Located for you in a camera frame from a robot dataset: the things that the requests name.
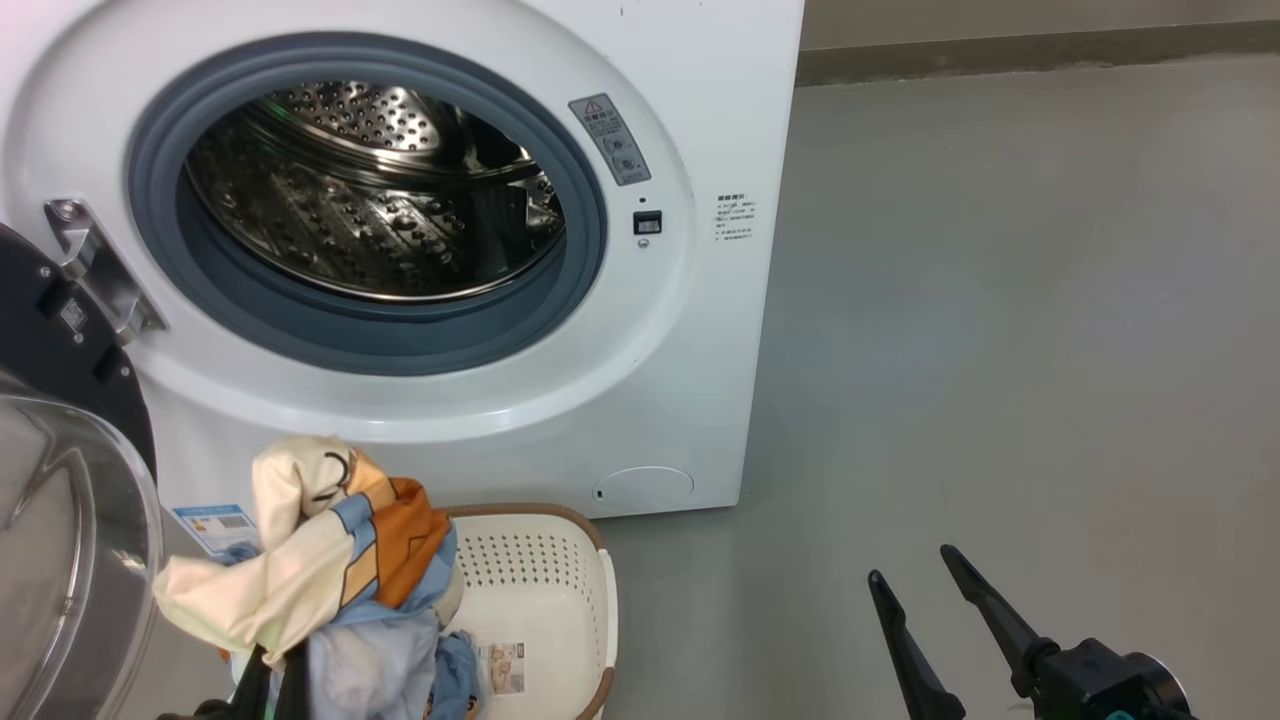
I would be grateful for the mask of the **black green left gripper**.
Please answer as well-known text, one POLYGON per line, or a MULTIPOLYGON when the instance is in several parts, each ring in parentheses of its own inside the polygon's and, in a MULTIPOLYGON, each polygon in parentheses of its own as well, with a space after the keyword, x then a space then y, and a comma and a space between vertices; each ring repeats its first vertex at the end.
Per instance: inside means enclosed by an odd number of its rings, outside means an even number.
MULTIPOLYGON (((225 700, 206 700, 195 711, 187 714, 165 712, 156 720, 236 720, 268 717, 270 701, 271 670, 262 661, 264 648, 257 646, 236 685, 230 702, 225 700)), ((273 710, 275 720, 311 719, 311 693, 308 673, 308 651, 293 648, 285 656, 285 669, 273 710)))

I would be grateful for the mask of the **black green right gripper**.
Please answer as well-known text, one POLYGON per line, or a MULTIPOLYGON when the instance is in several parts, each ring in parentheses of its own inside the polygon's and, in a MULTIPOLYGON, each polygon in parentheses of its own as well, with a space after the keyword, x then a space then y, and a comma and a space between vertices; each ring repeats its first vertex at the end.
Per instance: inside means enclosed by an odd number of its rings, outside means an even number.
MULTIPOLYGON (((984 619, 1015 693, 1032 700, 1037 719, 1193 719, 1181 683, 1160 660, 1119 653, 1094 638, 1070 650, 1038 633, 954 544, 940 555, 963 598, 984 619)), ((908 716, 965 719, 908 629, 906 614, 879 570, 868 588, 908 716)))

